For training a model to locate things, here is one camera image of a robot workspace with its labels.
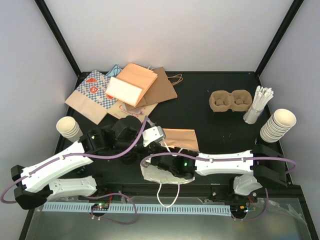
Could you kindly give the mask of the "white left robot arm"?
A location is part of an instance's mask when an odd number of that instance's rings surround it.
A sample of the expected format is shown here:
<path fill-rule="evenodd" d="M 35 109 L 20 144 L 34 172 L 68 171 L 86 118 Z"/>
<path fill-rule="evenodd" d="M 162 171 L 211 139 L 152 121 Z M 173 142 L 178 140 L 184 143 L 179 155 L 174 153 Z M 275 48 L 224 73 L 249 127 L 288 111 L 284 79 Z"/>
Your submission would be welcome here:
<path fill-rule="evenodd" d="M 13 203 L 24 210 L 37 208 L 48 201 L 71 196 L 103 199 L 108 188 L 96 174 L 63 179 L 69 172 L 80 172 L 96 160 L 138 157 L 151 143 L 166 137 L 164 130 L 148 118 L 143 122 L 133 116 L 119 119 L 114 125 L 94 128 L 63 151 L 38 164 L 11 168 L 14 182 Z"/>

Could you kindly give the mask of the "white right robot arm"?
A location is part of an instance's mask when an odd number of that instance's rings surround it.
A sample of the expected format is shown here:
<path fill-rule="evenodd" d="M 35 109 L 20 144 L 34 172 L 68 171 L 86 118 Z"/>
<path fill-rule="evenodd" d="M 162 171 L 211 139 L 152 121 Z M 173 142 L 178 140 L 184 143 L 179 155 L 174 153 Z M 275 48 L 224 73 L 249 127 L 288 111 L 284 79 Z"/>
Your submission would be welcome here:
<path fill-rule="evenodd" d="M 285 189 L 286 160 L 277 151 L 257 144 L 253 149 L 227 154 L 206 154 L 182 150 L 157 153 L 149 160 L 157 169 L 167 173 L 162 184 L 188 184 L 197 176 L 232 175 L 228 198 L 234 202 L 261 189 Z"/>

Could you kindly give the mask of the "orange kraft paper bag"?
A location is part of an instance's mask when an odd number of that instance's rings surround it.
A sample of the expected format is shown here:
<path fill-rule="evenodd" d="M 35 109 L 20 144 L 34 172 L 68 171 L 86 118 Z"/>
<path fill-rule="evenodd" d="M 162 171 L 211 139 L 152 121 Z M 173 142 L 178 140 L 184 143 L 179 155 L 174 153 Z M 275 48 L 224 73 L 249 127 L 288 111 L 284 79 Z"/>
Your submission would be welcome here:
<path fill-rule="evenodd" d="M 160 156 L 181 156 L 196 160 L 195 157 L 199 153 L 199 145 L 194 129 L 172 129 L 165 128 L 165 139 L 157 142 L 161 146 L 165 147 L 164 152 L 151 154 L 141 160 L 140 170 L 143 176 L 143 179 L 148 182 L 153 182 L 159 184 L 160 187 L 163 185 L 176 185 L 180 187 L 181 185 L 186 185 L 195 180 L 195 175 L 192 179 L 184 179 L 173 176 L 169 171 L 161 170 L 155 166 L 155 157 Z M 174 200 L 171 204 L 165 205 L 160 198 L 160 193 L 156 193 L 156 198 L 158 203 L 165 207 L 172 207 L 179 197 L 179 193 L 176 194 Z"/>

